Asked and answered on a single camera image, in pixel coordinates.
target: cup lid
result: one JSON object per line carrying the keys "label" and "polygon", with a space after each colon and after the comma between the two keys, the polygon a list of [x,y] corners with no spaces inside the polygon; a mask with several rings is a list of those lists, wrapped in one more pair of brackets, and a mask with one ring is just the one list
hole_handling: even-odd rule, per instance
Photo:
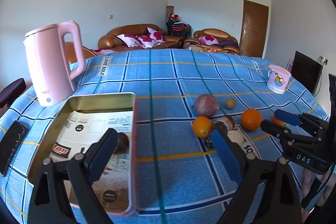
{"label": "cup lid", "polygon": [[44,26],[44,27],[40,27],[40,28],[37,28],[35,30],[32,30],[28,33],[26,33],[25,37],[28,37],[34,33],[37,33],[37,32],[41,32],[41,31],[44,31],[44,30],[47,30],[47,29],[51,29],[51,28],[55,28],[55,27],[58,27],[59,26],[59,23],[55,23],[55,24],[50,24],[50,25],[47,25],[47,26]]}
{"label": "cup lid", "polygon": [[283,76],[287,76],[287,77],[292,76],[292,74],[288,70],[284,69],[283,67],[280,67],[280,66],[277,66],[277,65],[270,65],[269,68],[276,71],[277,73],[279,73]]}

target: pink cup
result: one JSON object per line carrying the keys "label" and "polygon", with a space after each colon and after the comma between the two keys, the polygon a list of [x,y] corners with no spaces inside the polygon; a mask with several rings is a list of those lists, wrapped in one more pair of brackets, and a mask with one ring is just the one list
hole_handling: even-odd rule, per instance
{"label": "pink cup", "polygon": [[268,72],[267,86],[275,93],[283,94],[286,91],[291,73],[279,66],[270,65],[270,71]]}

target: wooden door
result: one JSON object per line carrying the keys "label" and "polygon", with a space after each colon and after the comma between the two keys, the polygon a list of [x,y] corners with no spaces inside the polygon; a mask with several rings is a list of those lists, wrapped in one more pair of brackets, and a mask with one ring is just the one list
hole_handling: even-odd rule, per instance
{"label": "wooden door", "polygon": [[244,0],[239,49],[241,55],[262,57],[268,23],[268,7]]}

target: pink onion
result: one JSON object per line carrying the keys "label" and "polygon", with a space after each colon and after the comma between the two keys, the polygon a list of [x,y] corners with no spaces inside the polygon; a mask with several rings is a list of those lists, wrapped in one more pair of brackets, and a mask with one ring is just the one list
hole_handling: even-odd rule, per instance
{"label": "pink onion", "polygon": [[194,107],[197,115],[211,117],[220,108],[216,98],[211,94],[201,94],[197,97]]}

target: metal screw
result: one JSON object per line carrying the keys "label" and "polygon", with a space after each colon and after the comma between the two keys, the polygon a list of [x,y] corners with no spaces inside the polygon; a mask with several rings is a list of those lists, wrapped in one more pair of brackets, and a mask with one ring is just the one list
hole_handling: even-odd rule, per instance
{"label": "metal screw", "polygon": [[51,162],[50,158],[46,158],[43,160],[44,165],[48,165]]}
{"label": "metal screw", "polygon": [[246,157],[249,159],[249,160],[254,160],[255,159],[255,155],[253,153],[247,153],[246,154]]}
{"label": "metal screw", "polygon": [[82,158],[84,158],[84,154],[83,153],[77,153],[75,155],[75,160],[81,160]]}
{"label": "metal screw", "polygon": [[284,165],[287,163],[287,161],[286,161],[286,159],[284,157],[279,158],[279,162],[281,164],[284,164]]}

